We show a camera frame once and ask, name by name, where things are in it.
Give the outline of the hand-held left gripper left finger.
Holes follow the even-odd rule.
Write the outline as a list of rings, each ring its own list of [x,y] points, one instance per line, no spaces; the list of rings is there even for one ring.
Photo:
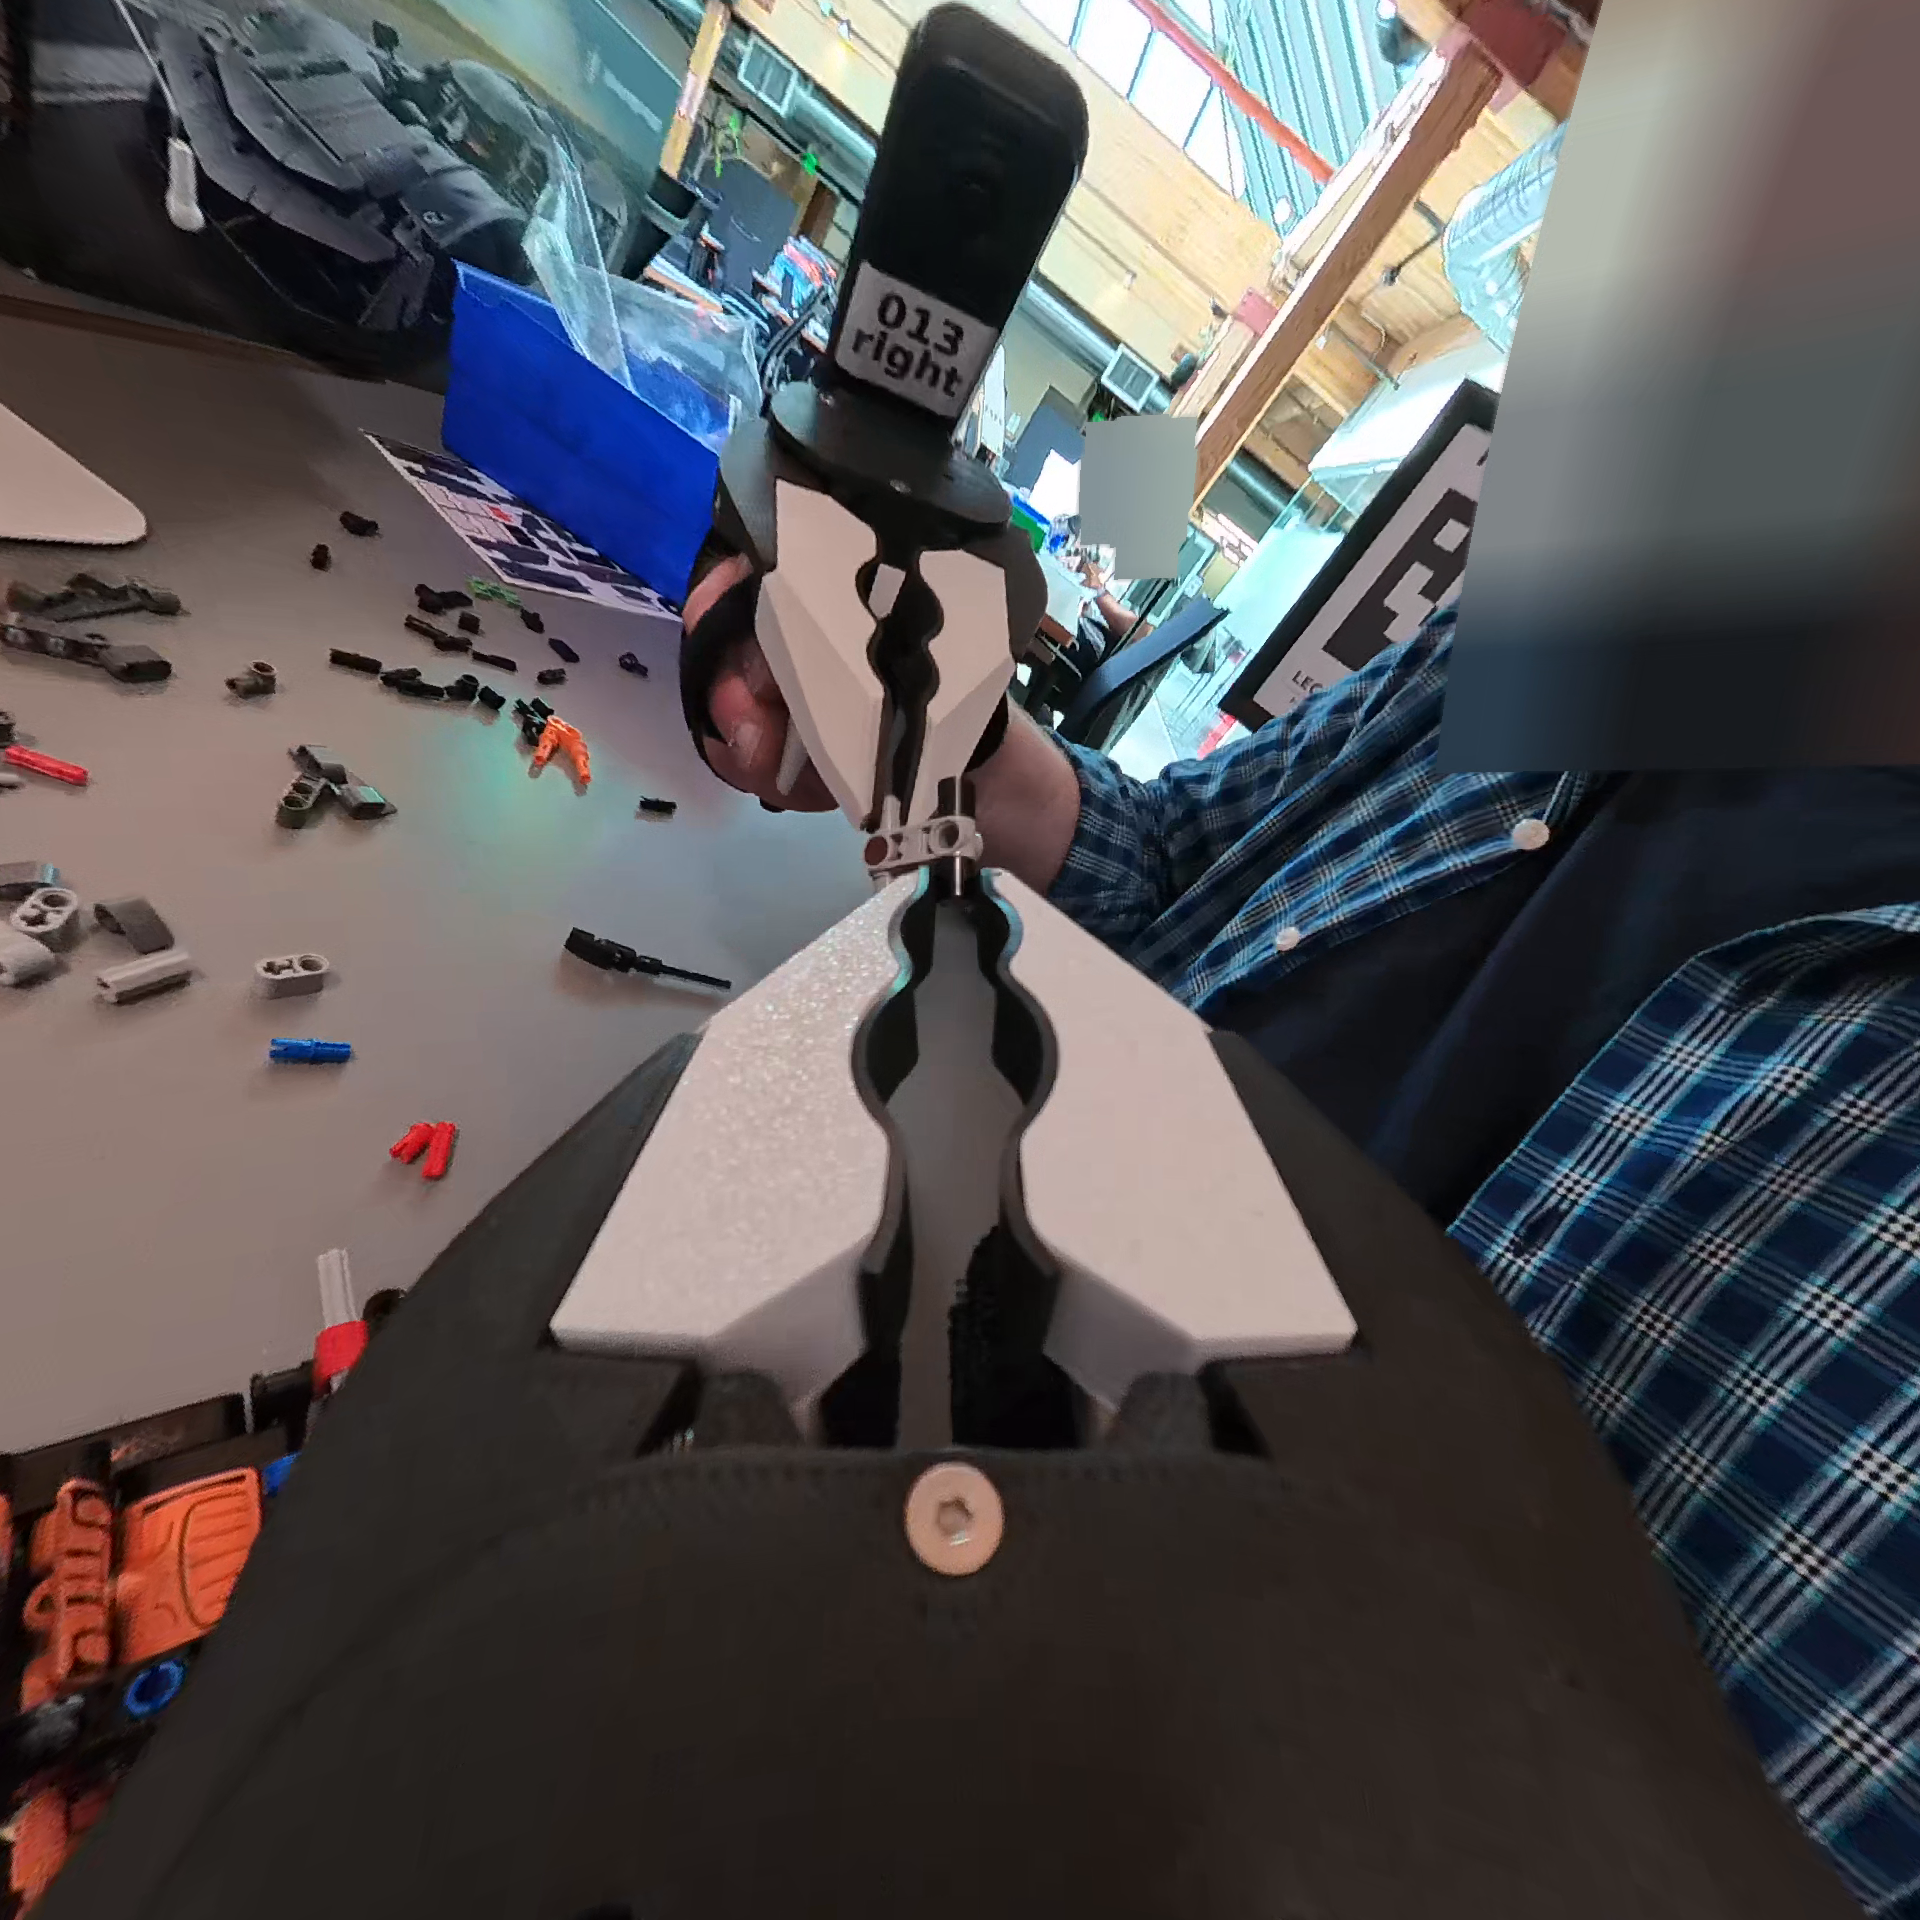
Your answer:
[[[858,1041],[910,984],[894,882],[719,1011],[549,1337],[758,1373],[826,1446],[901,1446],[910,1191]]]

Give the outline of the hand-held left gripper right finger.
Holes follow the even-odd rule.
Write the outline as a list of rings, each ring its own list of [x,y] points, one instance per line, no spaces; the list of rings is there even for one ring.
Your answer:
[[[1019,1118],[1003,1225],[1040,1291],[1040,1362],[1094,1407],[1143,1373],[1355,1345],[1331,1279],[1213,1029],[1012,870],[990,1060]]]

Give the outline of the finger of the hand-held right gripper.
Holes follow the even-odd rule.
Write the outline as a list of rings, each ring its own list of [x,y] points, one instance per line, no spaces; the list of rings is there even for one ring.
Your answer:
[[[938,812],[1012,691],[1003,569],[938,546],[901,593],[901,825]]]
[[[871,664],[877,612],[858,593],[871,563],[877,536],[844,500],[778,482],[778,569],[759,572],[758,646],[781,683],[791,738],[868,834],[903,825],[884,763],[894,694]]]

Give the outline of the light grey connector assembly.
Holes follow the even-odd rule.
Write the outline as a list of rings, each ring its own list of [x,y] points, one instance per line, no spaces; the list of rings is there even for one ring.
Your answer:
[[[877,821],[868,825],[868,882],[871,894],[933,870],[952,901],[977,882],[986,869],[986,825],[969,809],[969,772],[938,783],[933,812],[903,812],[901,793],[877,804]]]

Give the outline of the orange and black lego model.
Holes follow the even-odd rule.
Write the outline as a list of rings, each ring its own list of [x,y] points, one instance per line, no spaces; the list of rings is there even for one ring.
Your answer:
[[[319,1259],[319,1339],[245,1391],[0,1458],[0,1915],[31,1915],[135,1749],[291,1475],[319,1411],[398,1314]]]

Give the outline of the person's right forearm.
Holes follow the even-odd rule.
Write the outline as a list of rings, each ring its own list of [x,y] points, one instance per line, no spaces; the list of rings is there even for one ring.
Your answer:
[[[1152,783],[1012,715],[969,771],[986,859],[1188,1011],[1267,991],[1577,834],[1600,772],[1436,772],[1450,612]]]

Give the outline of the black lego axle connector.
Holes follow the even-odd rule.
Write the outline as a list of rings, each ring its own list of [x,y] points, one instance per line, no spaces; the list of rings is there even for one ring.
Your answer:
[[[654,950],[630,950],[630,942],[579,930],[579,923],[567,930],[567,959],[579,959],[588,968],[659,978],[659,984],[678,984],[678,991],[727,998],[727,978],[665,965]]]

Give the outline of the black construction set box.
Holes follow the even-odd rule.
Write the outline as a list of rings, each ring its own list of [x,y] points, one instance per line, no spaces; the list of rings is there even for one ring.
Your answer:
[[[4,265],[330,364],[414,364],[525,281],[532,99],[330,5],[4,5]]]

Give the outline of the long black lego beam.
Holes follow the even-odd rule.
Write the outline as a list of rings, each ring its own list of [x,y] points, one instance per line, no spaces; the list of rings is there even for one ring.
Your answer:
[[[49,623],[28,623],[28,619],[0,619],[0,646],[12,656],[51,656],[51,664],[86,664],[109,683],[167,683],[174,664],[150,646],[118,646],[118,640],[92,640],[92,635],[49,635]]]
[[[180,598],[144,582],[74,572],[64,588],[4,588],[4,612],[28,623],[86,623],[122,612],[180,619]]]

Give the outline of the person's right hand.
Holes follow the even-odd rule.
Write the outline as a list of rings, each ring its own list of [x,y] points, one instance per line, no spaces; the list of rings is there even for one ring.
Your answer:
[[[711,683],[711,738],[706,738],[711,772],[759,804],[768,812],[842,812],[812,763],[803,763],[796,783],[781,790],[781,755],[791,755],[791,705],[778,670],[748,646]]]

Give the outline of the blue plastic bin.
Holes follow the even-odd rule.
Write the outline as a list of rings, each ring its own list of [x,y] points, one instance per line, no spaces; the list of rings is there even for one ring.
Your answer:
[[[557,315],[459,265],[442,450],[683,598],[719,512],[719,450],[573,354]]]

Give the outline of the black framed marker board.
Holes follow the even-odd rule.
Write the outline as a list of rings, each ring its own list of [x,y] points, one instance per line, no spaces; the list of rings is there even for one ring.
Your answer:
[[[1405,646],[1434,612],[1456,605],[1496,388],[1456,385],[1331,563],[1300,582],[1286,612],[1265,623],[1219,713],[1265,732],[1334,691],[1382,651]]]

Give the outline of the scatter of small black pieces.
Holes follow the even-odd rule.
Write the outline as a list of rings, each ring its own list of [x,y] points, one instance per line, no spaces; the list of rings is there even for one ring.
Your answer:
[[[606,713],[646,713],[665,691],[678,619],[606,612],[525,593],[485,619],[462,588],[477,555],[439,512],[336,507],[304,546],[298,670],[304,683],[365,683],[388,705],[471,705],[516,723],[567,715],[606,732]]]

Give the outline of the person's torso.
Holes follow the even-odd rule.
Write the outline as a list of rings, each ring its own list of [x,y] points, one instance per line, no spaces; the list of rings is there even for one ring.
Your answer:
[[[1230,1025],[1615,1454],[1772,1788],[1912,1915],[1912,772],[1610,772]]]

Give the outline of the white monitor stand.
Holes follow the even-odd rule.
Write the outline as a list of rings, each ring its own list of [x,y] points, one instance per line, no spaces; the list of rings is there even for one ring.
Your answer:
[[[0,541],[135,546],[150,512],[28,419],[0,413]]]

